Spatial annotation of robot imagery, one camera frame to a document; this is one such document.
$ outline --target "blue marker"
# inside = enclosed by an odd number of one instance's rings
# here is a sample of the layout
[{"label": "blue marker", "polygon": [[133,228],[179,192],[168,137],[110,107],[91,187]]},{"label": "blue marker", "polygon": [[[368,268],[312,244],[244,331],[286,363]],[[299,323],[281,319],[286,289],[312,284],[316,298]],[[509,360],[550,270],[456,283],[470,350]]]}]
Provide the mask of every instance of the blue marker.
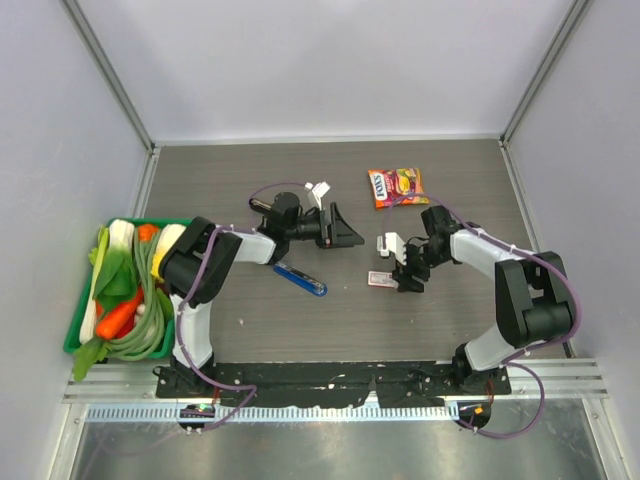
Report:
[{"label": "blue marker", "polygon": [[309,275],[282,262],[276,263],[273,266],[273,271],[304,288],[307,292],[313,293],[316,297],[323,297],[327,294],[327,286],[324,283],[320,283],[315,278],[311,278]]}]

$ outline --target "white wall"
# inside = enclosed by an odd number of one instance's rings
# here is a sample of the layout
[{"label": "white wall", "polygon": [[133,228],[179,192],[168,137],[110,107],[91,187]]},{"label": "white wall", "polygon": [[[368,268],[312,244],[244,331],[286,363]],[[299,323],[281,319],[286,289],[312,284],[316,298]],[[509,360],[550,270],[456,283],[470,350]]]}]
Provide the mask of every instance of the white wall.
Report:
[{"label": "white wall", "polygon": [[501,133],[570,0],[81,0],[155,140]]},{"label": "white wall", "polygon": [[636,455],[639,18],[636,0],[593,2],[512,144],[543,243],[563,255],[584,303],[575,345],[597,358]]},{"label": "white wall", "polygon": [[0,465],[46,478],[97,227],[145,152],[56,0],[0,2]]}]

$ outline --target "green basket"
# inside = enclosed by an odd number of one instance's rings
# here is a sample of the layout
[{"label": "green basket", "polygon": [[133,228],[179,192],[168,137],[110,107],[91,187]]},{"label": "green basket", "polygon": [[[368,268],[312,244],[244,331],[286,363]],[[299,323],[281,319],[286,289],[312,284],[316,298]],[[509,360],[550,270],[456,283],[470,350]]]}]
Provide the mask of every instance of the green basket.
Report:
[{"label": "green basket", "polygon": [[[133,223],[136,227],[140,225],[144,225],[145,223],[151,223],[159,228],[166,227],[171,223],[179,223],[181,225],[189,225],[191,223],[191,219],[185,218],[120,218],[120,220],[126,220],[127,222]],[[112,218],[109,220],[107,225],[111,225],[111,222],[116,220]],[[84,288],[82,290],[82,294],[80,295],[80,300],[78,301],[78,306],[76,307],[76,311],[73,314],[73,319],[71,320],[71,326],[69,327],[69,331],[67,332],[67,337],[64,339],[64,345],[62,349],[67,353],[73,353],[78,348],[80,348],[80,327],[82,327],[82,320],[84,318],[84,311],[87,308],[87,303],[89,302],[89,291],[91,290],[91,272],[89,272],[89,278],[87,279]],[[149,355],[147,358],[163,358],[169,355],[171,352],[171,348],[173,347],[173,337],[175,333],[174,321],[173,318],[169,320],[167,323],[167,329],[164,333],[164,339],[155,349],[155,351]]]}]

